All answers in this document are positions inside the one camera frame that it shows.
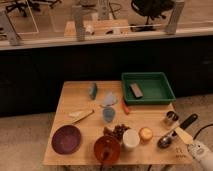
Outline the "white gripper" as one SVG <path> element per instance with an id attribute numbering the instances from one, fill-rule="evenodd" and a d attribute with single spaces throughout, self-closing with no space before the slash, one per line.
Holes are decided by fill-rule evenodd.
<path id="1" fill-rule="evenodd" d="M 188 152 L 201 165 L 203 171 L 213 171 L 213 152 L 202 142 L 193 141 L 193 137 L 182 128 L 175 129 L 177 135 L 187 146 Z"/>

